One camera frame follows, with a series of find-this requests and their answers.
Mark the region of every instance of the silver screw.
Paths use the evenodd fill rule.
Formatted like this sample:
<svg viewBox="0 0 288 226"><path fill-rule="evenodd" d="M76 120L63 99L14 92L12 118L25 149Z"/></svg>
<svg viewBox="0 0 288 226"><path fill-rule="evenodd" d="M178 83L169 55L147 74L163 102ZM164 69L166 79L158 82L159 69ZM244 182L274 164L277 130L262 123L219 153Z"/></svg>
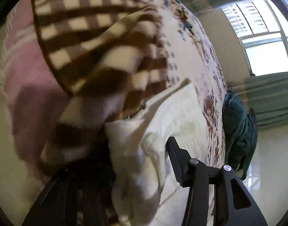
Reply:
<svg viewBox="0 0 288 226"><path fill-rule="evenodd" d="M230 167L229 165L224 165L223 168L228 172L232 170L232 167Z"/></svg>
<svg viewBox="0 0 288 226"><path fill-rule="evenodd" d="M198 160L198 159L195 159L195 158L192 158L192 159L190 160L190 163L193 164L193 165L196 165L196 164L199 163L199 160Z"/></svg>

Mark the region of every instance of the white tile floor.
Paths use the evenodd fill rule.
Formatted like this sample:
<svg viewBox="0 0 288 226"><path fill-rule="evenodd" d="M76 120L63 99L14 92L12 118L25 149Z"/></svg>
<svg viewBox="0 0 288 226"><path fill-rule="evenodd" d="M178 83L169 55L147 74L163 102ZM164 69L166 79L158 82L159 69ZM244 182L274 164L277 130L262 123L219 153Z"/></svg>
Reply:
<svg viewBox="0 0 288 226"><path fill-rule="evenodd" d="M2 38L0 30L0 52ZM276 225L288 208L288 125L259 132L258 146L244 183L269 226ZM15 155L0 102L0 206L15 226L21 225L41 188Z"/></svg>

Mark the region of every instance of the floor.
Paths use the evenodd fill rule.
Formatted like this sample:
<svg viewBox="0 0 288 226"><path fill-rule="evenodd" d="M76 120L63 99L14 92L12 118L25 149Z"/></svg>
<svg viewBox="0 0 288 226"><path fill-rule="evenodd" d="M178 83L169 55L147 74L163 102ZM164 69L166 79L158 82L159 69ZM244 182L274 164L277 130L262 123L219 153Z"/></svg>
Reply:
<svg viewBox="0 0 288 226"><path fill-rule="evenodd" d="M3 36L0 29L0 53ZM244 184L269 226L276 225L288 209L288 125L259 131ZM42 185L28 176L26 167L15 155L0 102L0 206L15 226L22 224L41 189Z"/></svg>

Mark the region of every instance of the pink fabric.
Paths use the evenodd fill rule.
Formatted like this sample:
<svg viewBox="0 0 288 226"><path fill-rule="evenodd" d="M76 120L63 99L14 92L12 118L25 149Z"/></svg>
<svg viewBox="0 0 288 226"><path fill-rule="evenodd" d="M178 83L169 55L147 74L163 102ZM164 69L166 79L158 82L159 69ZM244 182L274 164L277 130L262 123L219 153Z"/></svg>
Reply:
<svg viewBox="0 0 288 226"><path fill-rule="evenodd" d="M49 70L34 36L30 0L9 14L5 41L3 92L12 118L18 156L29 161L43 146L69 102Z"/></svg>

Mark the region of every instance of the bed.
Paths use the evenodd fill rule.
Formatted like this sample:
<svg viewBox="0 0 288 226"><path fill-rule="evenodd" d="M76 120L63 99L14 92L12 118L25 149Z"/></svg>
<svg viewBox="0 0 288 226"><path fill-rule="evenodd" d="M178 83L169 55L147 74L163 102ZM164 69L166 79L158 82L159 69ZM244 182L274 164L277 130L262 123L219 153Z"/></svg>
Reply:
<svg viewBox="0 0 288 226"><path fill-rule="evenodd" d="M45 65L42 53L36 52L36 47L39 48L39 45L30 1L21 0L7 18L2 60L5 70L10 64L21 62L27 57L33 61L40 60ZM151 0L151 2L158 7L158 13L162 17L161 38L167 55L166 88L173 87L186 78L192 81L208 125L208 138L211 144L206 154L208 165L221 167L224 164L225 155L221 108L226 94L226 84L214 48L199 20L179 0ZM64 97L62 104L66 105L68 101L69 99ZM170 200L175 200L177 203L176 198L185 198L186 194L179 190ZM13 208L10 208L16 211L17 206L19 205L14 204ZM22 202L21 206L28 207L29 203ZM209 215L213 206L214 198L211 197ZM179 217L183 215L183 210L183 206L179 207ZM26 211L27 209L21 213L17 225L22 222ZM162 217L169 216L169 211L160 213L163 213Z"/></svg>

